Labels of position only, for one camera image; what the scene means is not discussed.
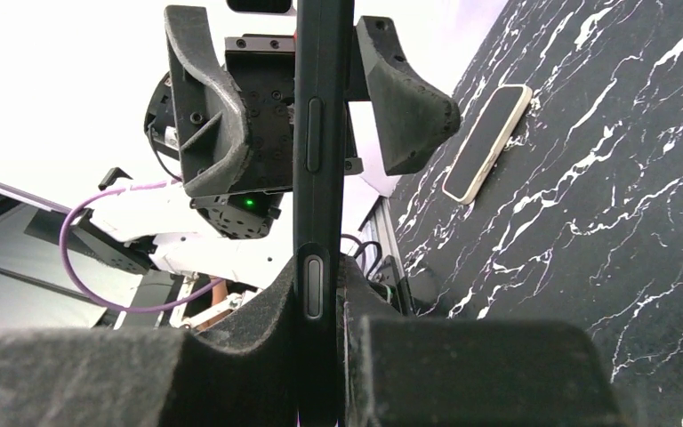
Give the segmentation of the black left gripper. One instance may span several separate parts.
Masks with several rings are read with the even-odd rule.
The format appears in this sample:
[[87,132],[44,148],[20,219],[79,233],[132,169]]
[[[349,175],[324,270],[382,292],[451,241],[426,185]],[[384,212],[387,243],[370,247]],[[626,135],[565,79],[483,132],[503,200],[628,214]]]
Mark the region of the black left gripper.
[[[169,71],[145,119],[152,139],[175,134],[189,206],[219,235],[265,238],[293,190],[295,40],[229,37],[220,61],[204,7],[168,5],[164,22]],[[459,130],[459,106],[414,71],[392,19],[363,16],[356,31],[384,172],[418,173]]]

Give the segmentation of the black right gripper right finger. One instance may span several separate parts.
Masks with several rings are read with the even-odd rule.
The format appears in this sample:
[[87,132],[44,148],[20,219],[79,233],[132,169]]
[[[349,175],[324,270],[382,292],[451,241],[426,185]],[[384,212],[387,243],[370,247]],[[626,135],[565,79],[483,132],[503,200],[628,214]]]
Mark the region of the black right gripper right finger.
[[346,257],[339,269],[343,426],[621,426],[582,330],[555,321],[417,318]]

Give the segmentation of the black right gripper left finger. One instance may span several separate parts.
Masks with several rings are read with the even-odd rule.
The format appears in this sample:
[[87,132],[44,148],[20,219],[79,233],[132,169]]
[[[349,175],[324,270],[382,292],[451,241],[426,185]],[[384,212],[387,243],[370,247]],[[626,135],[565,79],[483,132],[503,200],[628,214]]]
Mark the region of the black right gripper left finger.
[[293,426],[291,263],[209,329],[0,331],[0,426]]

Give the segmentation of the phone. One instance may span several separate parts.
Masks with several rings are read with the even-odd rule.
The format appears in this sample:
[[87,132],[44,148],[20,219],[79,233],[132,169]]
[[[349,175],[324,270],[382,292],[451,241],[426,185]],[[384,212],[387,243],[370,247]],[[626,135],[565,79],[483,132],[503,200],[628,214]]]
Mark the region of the phone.
[[344,91],[354,4],[297,4],[293,141],[293,249],[297,399],[302,426],[339,418],[336,285],[339,270]]
[[445,195],[461,205],[472,203],[532,95],[527,85],[502,85],[491,94],[442,183]]

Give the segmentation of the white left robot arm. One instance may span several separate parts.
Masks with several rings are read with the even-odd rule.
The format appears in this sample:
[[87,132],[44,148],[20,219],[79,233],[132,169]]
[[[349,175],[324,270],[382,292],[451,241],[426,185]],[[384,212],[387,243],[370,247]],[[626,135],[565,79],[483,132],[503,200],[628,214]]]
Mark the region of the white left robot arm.
[[411,67],[395,25],[351,1],[304,1],[292,36],[243,35],[219,59],[207,10],[165,8],[169,70],[145,119],[180,172],[138,183],[111,169],[60,228],[106,265],[269,286],[297,268],[301,317],[333,316],[343,181],[362,170],[349,105],[374,110],[387,175],[416,173],[461,124],[457,102]]

